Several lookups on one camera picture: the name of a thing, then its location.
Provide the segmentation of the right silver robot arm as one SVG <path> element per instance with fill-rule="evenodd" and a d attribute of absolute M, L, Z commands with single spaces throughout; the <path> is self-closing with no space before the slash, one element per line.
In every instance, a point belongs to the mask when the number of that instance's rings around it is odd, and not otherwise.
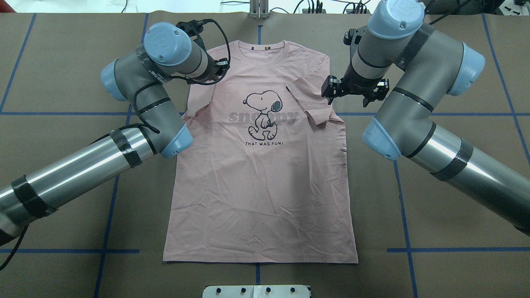
<path fill-rule="evenodd" d="M 467 194 L 528 235 L 529 180 L 429 119 L 443 96 L 460 96 L 485 58 L 424 22 L 417 0 L 382 0 L 366 26 L 343 42 L 350 61 L 341 79 L 328 76 L 321 95 L 383 101 L 363 132 L 364 143 L 395 161 L 404 156 Z"/>

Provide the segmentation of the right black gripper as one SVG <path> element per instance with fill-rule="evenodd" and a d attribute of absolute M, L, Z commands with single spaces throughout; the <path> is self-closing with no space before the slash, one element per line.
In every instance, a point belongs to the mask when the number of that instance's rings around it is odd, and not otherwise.
<path fill-rule="evenodd" d="M 348 68 L 342 79 L 328 75 L 322 84 L 321 96 L 327 100 L 327 104 L 346 95 L 364 96 L 363 107 L 366 108 L 371 102 L 384 100 L 388 91 L 388 79 L 366 79 L 354 69 Z"/>

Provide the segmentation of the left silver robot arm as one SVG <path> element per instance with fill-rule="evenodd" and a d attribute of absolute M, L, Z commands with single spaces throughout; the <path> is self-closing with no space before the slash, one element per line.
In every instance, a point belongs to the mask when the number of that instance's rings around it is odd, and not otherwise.
<path fill-rule="evenodd" d="M 129 102 L 139 122 L 110 130 L 2 188 L 1 245 L 21 241 L 30 223 L 152 156 L 172 158 L 193 143 L 164 85 L 181 79 L 208 86 L 225 77 L 231 56 L 214 59 L 207 53 L 200 36 L 207 23 L 218 25 L 213 19 L 155 23 L 140 45 L 101 70 L 104 88 L 116 100 Z"/>

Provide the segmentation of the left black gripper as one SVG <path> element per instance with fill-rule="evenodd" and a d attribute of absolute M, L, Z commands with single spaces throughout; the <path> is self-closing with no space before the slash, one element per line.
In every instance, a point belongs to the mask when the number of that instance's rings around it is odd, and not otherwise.
<path fill-rule="evenodd" d="M 206 81 L 220 81 L 227 74 L 229 68 L 230 61 L 228 58 L 208 62 Z"/>

